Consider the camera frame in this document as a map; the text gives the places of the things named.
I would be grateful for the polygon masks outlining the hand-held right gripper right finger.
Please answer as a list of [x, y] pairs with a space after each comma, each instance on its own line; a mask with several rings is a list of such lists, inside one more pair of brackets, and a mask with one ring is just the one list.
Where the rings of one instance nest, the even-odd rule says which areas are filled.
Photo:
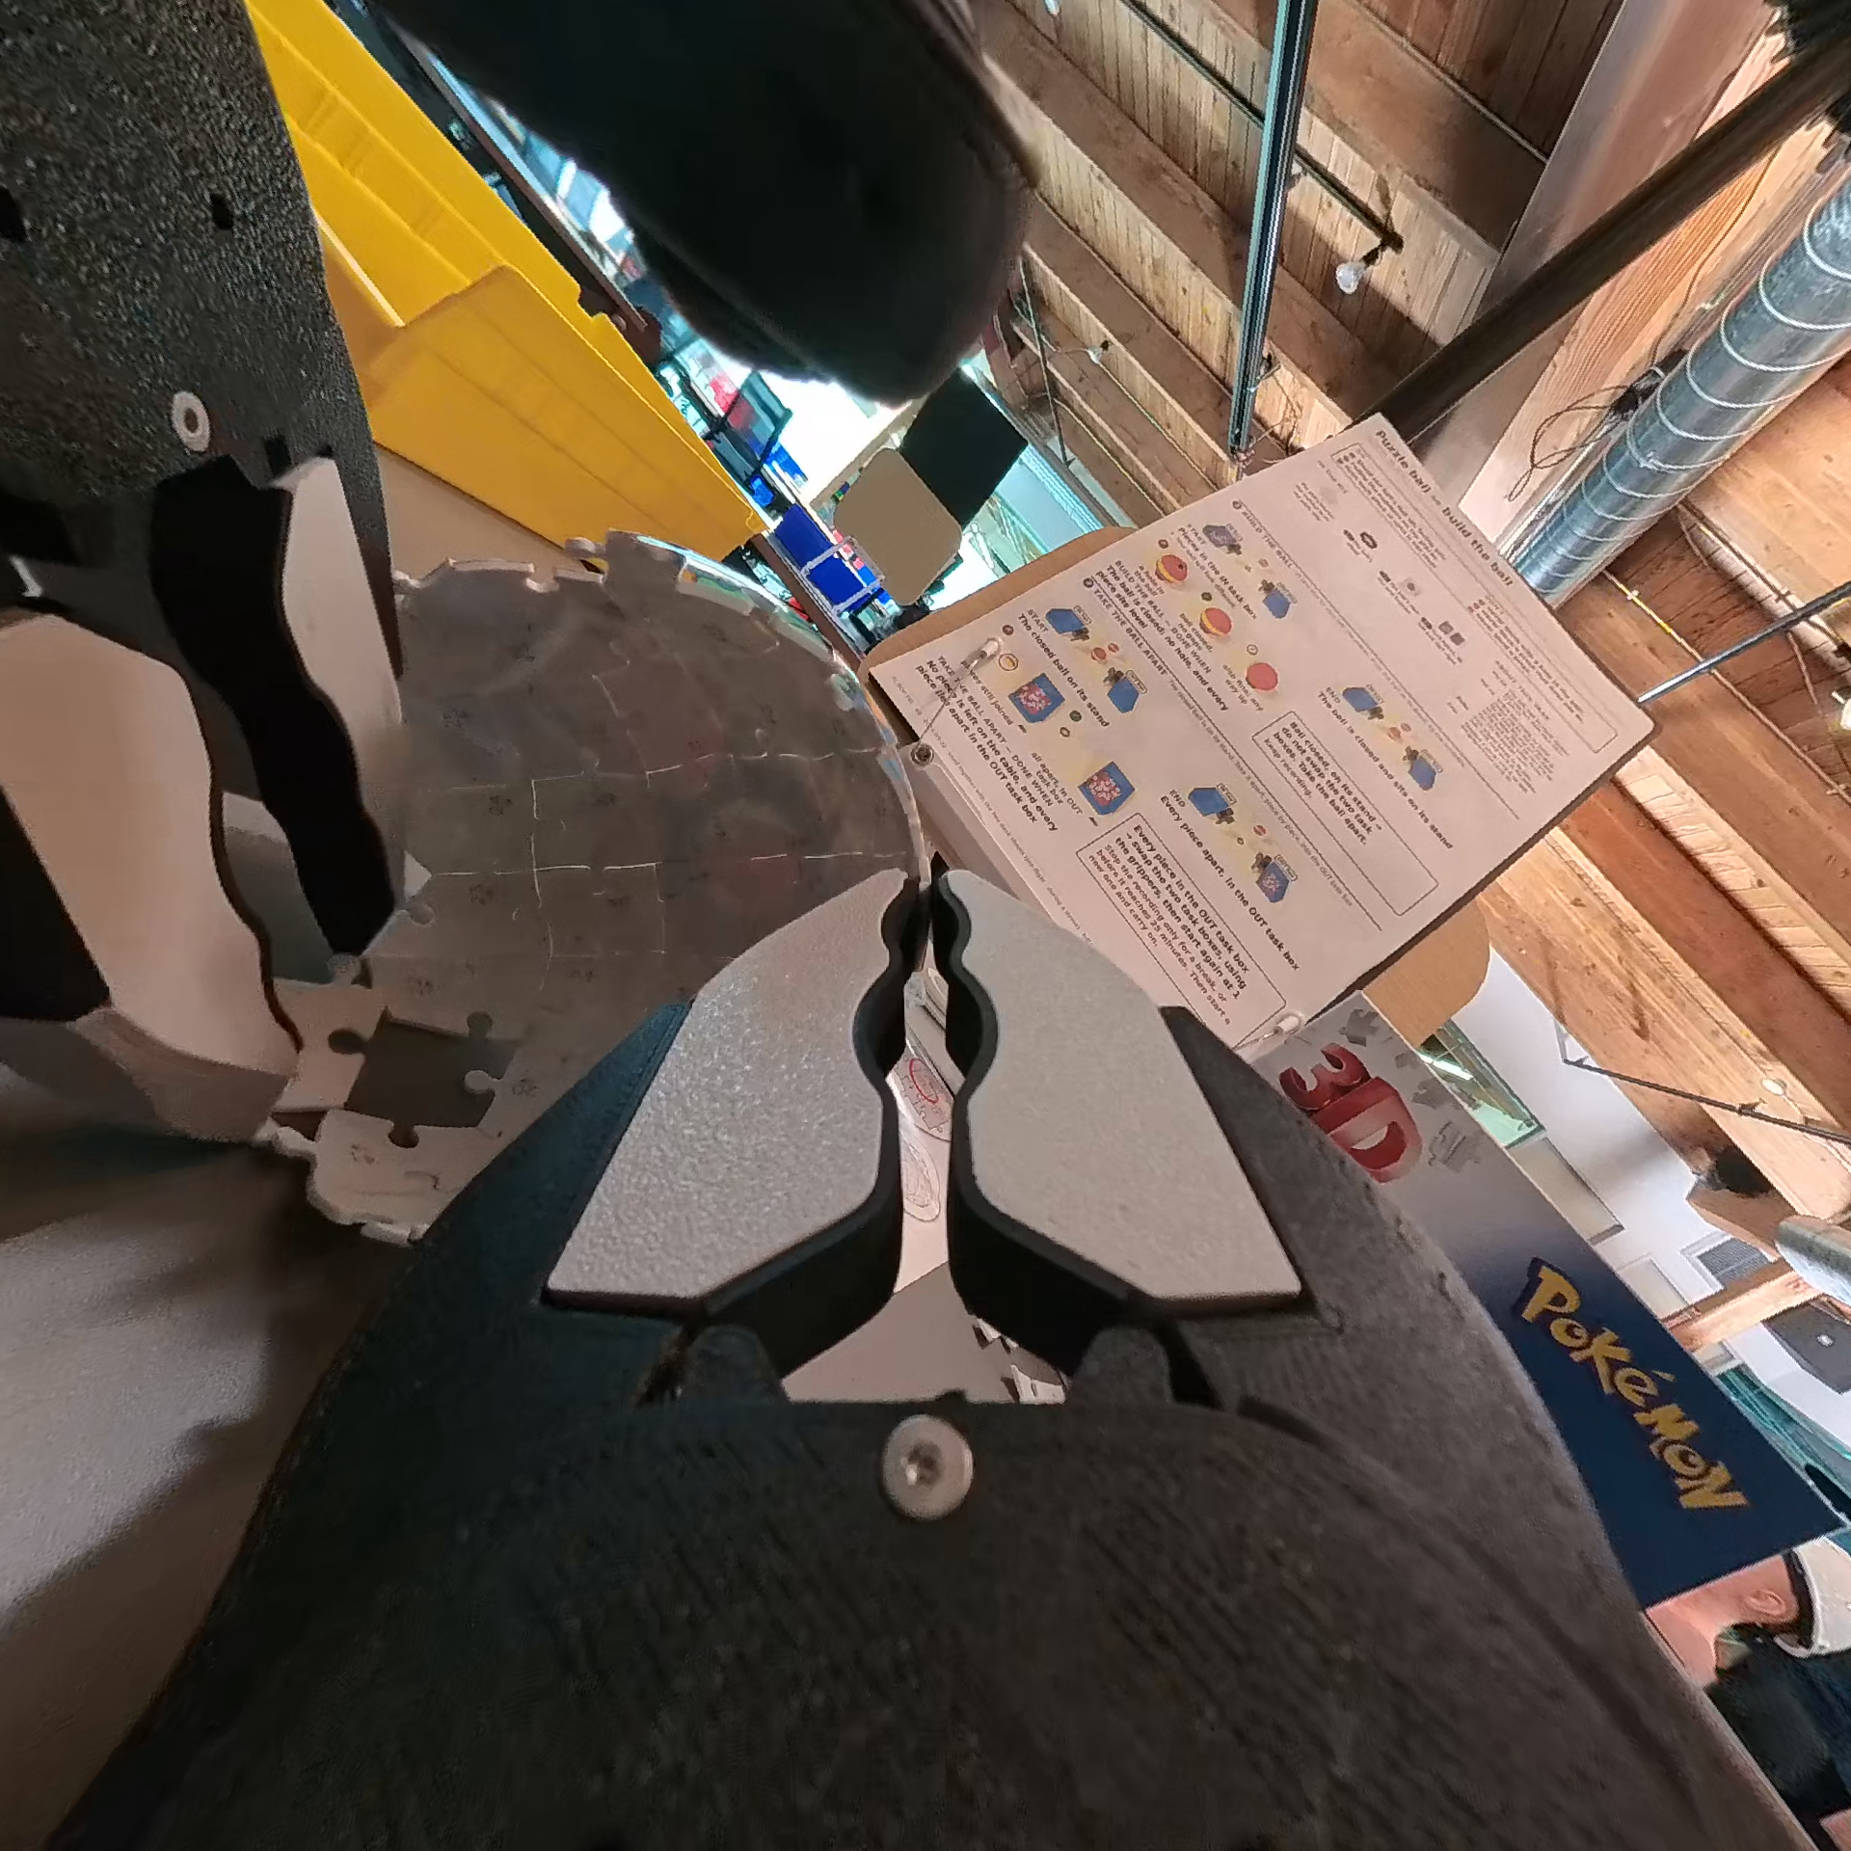
[[973, 868], [932, 889], [949, 1101], [945, 1261], [975, 1321], [1082, 1371], [1103, 1333], [1302, 1313], [1305, 1279], [1165, 1013]]

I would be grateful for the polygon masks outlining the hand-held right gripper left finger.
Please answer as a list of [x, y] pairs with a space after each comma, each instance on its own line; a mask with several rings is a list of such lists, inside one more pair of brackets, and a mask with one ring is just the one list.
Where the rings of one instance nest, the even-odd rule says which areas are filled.
[[920, 880], [880, 868], [703, 982], [597, 1178], [544, 1302], [746, 1325], [805, 1368], [903, 1252], [888, 1067]]

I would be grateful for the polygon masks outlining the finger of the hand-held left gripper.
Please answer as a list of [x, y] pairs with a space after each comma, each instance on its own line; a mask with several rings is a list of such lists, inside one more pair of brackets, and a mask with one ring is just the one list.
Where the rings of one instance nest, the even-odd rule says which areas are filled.
[[0, 632], [9, 1073], [94, 1118], [244, 1147], [297, 1067], [224, 880], [183, 677], [53, 610]]
[[337, 464], [306, 456], [268, 488], [233, 456], [163, 476], [147, 588], [237, 724], [320, 933], [334, 954], [372, 950], [406, 895], [412, 763]]

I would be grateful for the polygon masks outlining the white-backed puzzle piece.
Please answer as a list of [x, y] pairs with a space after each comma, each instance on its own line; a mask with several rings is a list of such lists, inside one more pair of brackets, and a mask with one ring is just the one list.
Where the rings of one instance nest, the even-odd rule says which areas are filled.
[[383, 992], [365, 982], [277, 982], [277, 1000], [297, 1034], [297, 1067], [274, 1101], [274, 1114], [314, 1114], [351, 1105], [365, 1048], [383, 1027]]

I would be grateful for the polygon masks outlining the colourful puzzle ball shell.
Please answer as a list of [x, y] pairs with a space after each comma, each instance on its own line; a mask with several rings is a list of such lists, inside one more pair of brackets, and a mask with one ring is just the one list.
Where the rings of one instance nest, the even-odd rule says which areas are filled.
[[641, 1017], [925, 836], [859, 674], [750, 573], [613, 532], [401, 573], [406, 903], [334, 960], [385, 1013], [274, 1114], [320, 1216], [412, 1243]]

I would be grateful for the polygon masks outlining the yellow plastic bin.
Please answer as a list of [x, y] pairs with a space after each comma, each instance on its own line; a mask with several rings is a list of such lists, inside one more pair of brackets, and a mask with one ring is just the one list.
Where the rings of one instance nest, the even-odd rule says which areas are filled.
[[251, 0], [247, 16], [306, 198], [401, 323], [507, 267], [583, 334], [613, 334], [583, 307], [575, 275], [544, 241], [327, 7]]
[[512, 267], [417, 320], [395, 320], [351, 264], [327, 289], [377, 449], [529, 532], [646, 532], [724, 562], [767, 527], [669, 393], [618, 369]]

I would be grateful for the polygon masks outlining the white instruction board on stand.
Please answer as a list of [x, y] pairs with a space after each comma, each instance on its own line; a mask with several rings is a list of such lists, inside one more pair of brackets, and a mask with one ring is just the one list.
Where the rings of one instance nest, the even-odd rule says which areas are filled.
[[1082, 832], [1053, 826], [1053, 836], [1030, 843], [964, 774], [949, 749], [912, 738], [898, 754], [945, 862], [984, 876], [1051, 925], [1082, 933], [1159, 1008], [1199, 1013], [1238, 1052], [1313, 1027], [1305, 995], [1260, 954], [1260, 925], [1246, 899], [1233, 889], [1211, 895], [1143, 804], [1110, 817], [1082, 807]]

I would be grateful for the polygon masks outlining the wooden sheet board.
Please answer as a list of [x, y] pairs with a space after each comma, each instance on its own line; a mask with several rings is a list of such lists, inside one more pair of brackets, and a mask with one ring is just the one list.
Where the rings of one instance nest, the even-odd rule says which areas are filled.
[[[880, 663], [888, 663], [912, 649], [942, 640], [945, 632], [957, 632], [975, 619], [990, 619], [995, 606], [1021, 601], [1043, 582], [1073, 570], [1082, 562], [1088, 562], [1120, 537], [1137, 537], [1137, 527], [1103, 524], [1082, 537], [1063, 537], [1051, 554], [995, 573], [990, 588], [969, 592], [949, 606], [925, 610], [920, 622], [875, 640], [875, 654], [859, 663], [870, 702], [898, 731], [894, 702], [875, 689]], [[1366, 974], [1363, 992], [1411, 1045], [1425, 1045], [1482, 992], [1486, 971], [1489, 971], [1489, 925], [1486, 925], [1482, 903], [1466, 899], [1457, 916], [1443, 916], [1415, 945], [1402, 945], [1400, 960], [1386, 960], [1377, 974]]]

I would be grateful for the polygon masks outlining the white instruction sheet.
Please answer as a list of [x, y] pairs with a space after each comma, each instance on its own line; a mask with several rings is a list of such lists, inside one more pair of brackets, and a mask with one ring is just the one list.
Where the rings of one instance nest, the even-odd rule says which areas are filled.
[[1373, 417], [875, 670], [1030, 843], [1133, 804], [1313, 1013], [1658, 733]]

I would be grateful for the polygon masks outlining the blue storage crate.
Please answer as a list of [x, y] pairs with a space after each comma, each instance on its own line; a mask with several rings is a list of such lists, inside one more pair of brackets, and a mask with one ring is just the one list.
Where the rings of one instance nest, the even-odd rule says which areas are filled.
[[805, 505], [777, 514], [773, 547], [827, 610], [859, 619], [886, 597], [875, 564], [864, 564]]

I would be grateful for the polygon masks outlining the beige flat panel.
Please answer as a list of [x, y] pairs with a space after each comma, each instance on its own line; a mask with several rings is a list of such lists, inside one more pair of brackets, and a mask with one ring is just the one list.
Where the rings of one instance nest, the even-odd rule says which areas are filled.
[[870, 453], [831, 507], [831, 527], [870, 562], [898, 606], [917, 606], [964, 562], [964, 524], [898, 449]]

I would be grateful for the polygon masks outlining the black flat panel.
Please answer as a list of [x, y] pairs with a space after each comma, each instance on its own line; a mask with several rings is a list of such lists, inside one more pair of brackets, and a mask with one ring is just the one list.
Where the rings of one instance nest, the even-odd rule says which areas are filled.
[[898, 436], [898, 456], [964, 527], [1001, 488], [1021, 449], [1030, 436], [969, 369], [949, 369]]

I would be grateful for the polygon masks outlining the teal metal pole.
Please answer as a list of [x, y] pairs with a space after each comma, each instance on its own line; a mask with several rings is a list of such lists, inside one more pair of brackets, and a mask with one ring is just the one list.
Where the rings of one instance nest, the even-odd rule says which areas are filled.
[[1305, 110], [1313, 34], [1315, 34], [1315, 0], [1281, 0], [1275, 43], [1270, 43], [1263, 119], [1260, 119], [1260, 161], [1255, 161], [1255, 215], [1250, 215], [1250, 250], [1246, 250], [1246, 289], [1238, 289], [1238, 356], [1233, 356], [1233, 383], [1229, 383], [1229, 456], [1238, 474], [1255, 453], [1263, 330], [1270, 330], [1270, 305], [1275, 305], [1275, 267], [1281, 267], [1286, 194], [1292, 194], [1292, 170], [1296, 170], [1296, 127], [1302, 127], [1302, 110]]

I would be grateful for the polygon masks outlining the black metal beam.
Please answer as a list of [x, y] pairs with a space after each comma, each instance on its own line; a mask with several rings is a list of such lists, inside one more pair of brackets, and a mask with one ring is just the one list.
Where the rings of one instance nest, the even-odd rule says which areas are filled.
[[1749, 93], [1732, 115], [1702, 127], [1676, 161], [1638, 182], [1619, 204], [1591, 219], [1533, 275], [1489, 305], [1472, 330], [1402, 375], [1373, 417], [1402, 440], [1443, 420], [1472, 388], [1533, 350], [1555, 323], [1581, 311], [1634, 256], [1695, 215], [1741, 170], [1773, 156], [1788, 131], [1847, 119], [1851, 25], [1847, 7], [1778, 7], [1788, 62]]

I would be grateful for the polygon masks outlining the silver ventilation duct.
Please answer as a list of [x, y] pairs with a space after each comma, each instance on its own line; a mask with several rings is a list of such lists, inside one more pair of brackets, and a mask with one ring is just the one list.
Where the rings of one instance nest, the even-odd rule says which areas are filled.
[[1671, 366], [1575, 488], [1519, 547], [1560, 606], [1804, 393], [1851, 344], [1851, 182], [1810, 204], [1729, 311]]

